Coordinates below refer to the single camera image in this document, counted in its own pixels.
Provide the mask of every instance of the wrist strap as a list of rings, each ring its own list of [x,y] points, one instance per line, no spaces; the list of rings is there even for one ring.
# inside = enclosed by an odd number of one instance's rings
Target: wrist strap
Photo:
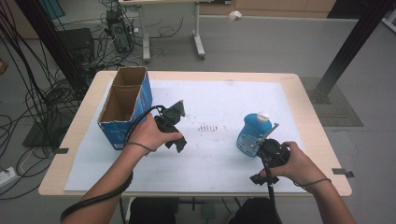
[[[314,185],[314,184],[317,184],[317,183],[319,183],[319,182],[326,181],[326,180],[328,180],[328,181],[330,181],[330,183],[332,183],[332,181],[330,180],[330,178],[323,178],[323,179],[314,181],[314,182],[309,183],[309,184],[304,184],[304,185],[299,185],[299,184],[297,184],[296,182],[293,182],[293,183],[294,183],[295,186],[300,187],[300,188],[302,188],[302,189],[305,189],[305,188],[308,187],[308,186],[311,186],[311,185]]]
[[[142,148],[144,148],[144,149],[146,149],[146,150],[148,150],[148,151],[150,151],[150,152],[155,152],[155,151],[156,151],[156,150],[153,150],[153,149],[151,149],[151,148],[149,148],[149,147],[143,146],[142,144],[136,143],[136,142],[126,142],[126,143],[125,143],[125,146],[126,146],[126,145],[137,145],[137,146],[140,146],[140,147],[142,147]]]

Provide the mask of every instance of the desk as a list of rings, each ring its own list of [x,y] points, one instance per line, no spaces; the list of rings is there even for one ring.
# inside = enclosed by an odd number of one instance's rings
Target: desk
[[[146,32],[145,14],[143,11],[143,5],[145,4],[169,4],[169,3],[194,3],[195,4],[195,30],[192,31],[194,37],[195,46],[197,48],[198,55],[205,58],[204,46],[202,45],[201,37],[199,35],[199,2],[211,2],[212,0],[120,0],[119,3],[122,6],[134,6],[137,9],[139,15],[140,26],[142,27],[143,33],[143,61],[147,63],[150,60],[149,54],[149,34]]]
[[[42,195],[82,195],[82,191],[65,191],[67,178],[73,166],[78,147],[87,132],[92,116],[103,98],[106,86],[116,75],[116,71],[99,72],[93,80],[61,147],[69,148],[67,154],[58,154],[44,177],[39,192]],[[161,72],[148,71],[151,80],[208,80],[208,81],[253,81],[278,82],[282,85],[289,103],[291,114],[295,118],[297,130],[304,143],[305,153],[329,177],[341,196],[351,194],[351,188],[344,175],[334,175],[332,168],[340,168],[332,146],[320,125],[300,79],[294,74],[273,73],[217,73],[217,72]],[[210,194],[209,196],[249,196],[246,194]],[[281,194],[279,196],[297,196],[307,194]]]

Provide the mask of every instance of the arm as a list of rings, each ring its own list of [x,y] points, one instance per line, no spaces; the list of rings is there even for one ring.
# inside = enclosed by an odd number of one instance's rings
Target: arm
[[[271,169],[273,176],[285,176],[299,185],[313,183],[326,178],[319,168],[306,156],[295,142],[286,142],[290,148],[290,159],[287,164]],[[323,223],[356,223],[338,191],[330,181],[321,181],[306,187],[318,204]]]
[[[151,114],[146,116],[146,121],[140,123],[131,134],[130,141],[142,144],[153,150],[168,141],[182,137],[181,133],[162,133]],[[95,185],[81,198],[90,199],[108,193],[121,186],[130,176],[137,163],[149,153],[143,147],[127,145],[114,161],[108,171],[96,182]],[[90,205],[70,214],[63,223],[109,223],[120,199],[120,195],[109,200]]]

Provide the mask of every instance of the white paper sheet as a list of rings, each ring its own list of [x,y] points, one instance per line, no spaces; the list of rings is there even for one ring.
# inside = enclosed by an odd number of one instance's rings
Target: white paper sheet
[[[266,185],[249,179],[262,168],[260,158],[241,152],[235,142],[244,126],[244,116],[266,111],[279,127],[270,138],[282,143],[296,141],[304,149],[280,83],[240,81],[150,81],[153,105],[169,107],[184,101],[186,117],[177,128],[187,145],[160,147],[134,169],[127,191],[166,193],[257,193]],[[64,190],[88,190],[120,155],[108,143],[96,121],[108,91],[103,96],[78,149]],[[287,178],[280,178],[275,192],[304,192]]]

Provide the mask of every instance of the black metal pole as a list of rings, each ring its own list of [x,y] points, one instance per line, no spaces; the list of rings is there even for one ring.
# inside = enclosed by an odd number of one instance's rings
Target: black metal pole
[[[361,47],[370,37],[375,27],[381,22],[389,10],[393,0],[374,0],[367,7],[356,23],[352,32],[338,51],[326,73],[312,91],[308,91],[311,102],[314,104],[329,103],[328,94],[337,80],[343,75],[349,64],[358,54]]]
[[[88,84],[82,76],[82,69],[71,58],[59,38],[50,16],[41,6],[40,0],[15,0],[15,2],[64,73],[77,98],[82,100],[88,90]]]

